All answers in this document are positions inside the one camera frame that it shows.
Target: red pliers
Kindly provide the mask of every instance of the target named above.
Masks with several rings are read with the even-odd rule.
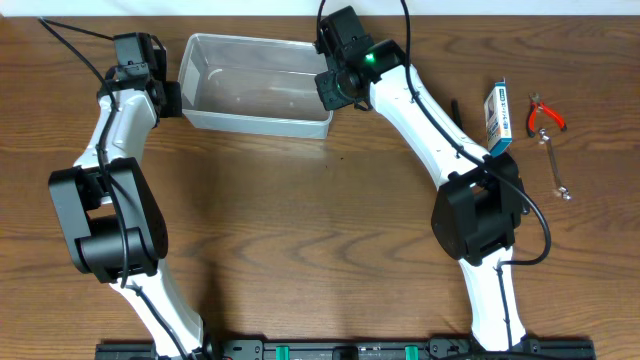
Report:
[[[529,137],[535,137],[536,131],[534,128],[536,121],[536,113],[542,110],[547,116],[553,119],[553,121],[558,124],[560,131],[567,131],[567,124],[565,124],[564,119],[560,114],[551,110],[547,105],[545,105],[542,101],[540,101],[540,94],[533,93],[529,94],[529,98],[531,99],[531,110],[529,110],[529,117],[527,118],[527,134]]]

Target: wrench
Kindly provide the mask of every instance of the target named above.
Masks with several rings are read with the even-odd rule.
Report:
[[[556,179],[556,186],[558,187],[558,191],[562,194],[562,198],[565,200],[571,200],[571,194],[569,194],[569,189],[567,189],[564,185],[562,185],[562,180],[560,180],[560,174],[558,173],[558,165],[556,164],[556,156],[553,153],[553,145],[551,145],[551,137],[547,135],[546,129],[540,129],[538,131],[540,134],[540,144],[547,144],[547,152],[549,153],[549,161],[551,162],[551,169],[553,170],[553,176]]]

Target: wood grain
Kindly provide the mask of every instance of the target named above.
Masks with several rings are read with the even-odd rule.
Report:
[[[158,35],[173,79],[196,32],[314,36],[314,19],[298,17],[59,20]],[[362,21],[374,38],[404,46],[401,18]],[[529,332],[590,337],[601,359],[637,358],[640,20],[415,17],[413,27],[425,85],[443,105],[459,100],[477,141],[484,96],[503,76],[509,84],[511,151],[554,236],[547,261],[514,272]],[[114,64],[111,43],[64,35],[101,71]],[[0,18],[0,358],[92,359],[100,341],[149,339],[123,299],[71,265],[47,189],[50,172],[70,166],[87,145],[98,87],[35,19]],[[572,202],[553,195],[545,150],[526,138],[531,91],[568,122],[554,144]],[[166,119],[149,136],[143,171],[167,221],[175,277],[223,338],[469,331],[462,274],[429,226],[433,184],[377,114],[336,112],[326,141],[196,130],[186,119]],[[516,256],[541,248],[536,219],[525,218]]]

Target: pliers jaw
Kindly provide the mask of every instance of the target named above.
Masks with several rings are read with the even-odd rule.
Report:
[[[531,99],[531,108],[529,109],[529,116],[527,117],[527,135],[529,135],[529,137],[532,138],[536,136],[535,121],[536,113],[539,111],[544,112],[548,117],[552,118],[553,121],[558,124],[560,131],[567,131],[567,124],[564,122],[562,116],[545,105],[542,100],[540,100],[540,94],[529,94],[529,98]]]

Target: white background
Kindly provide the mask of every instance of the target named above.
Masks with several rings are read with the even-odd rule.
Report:
[[[315,15],[319,0],[0,0],[4,16]],[[407,0],[414,15],[640,15],[640,0]],[[398,0],[327,0],[323,13],[400,15]]]

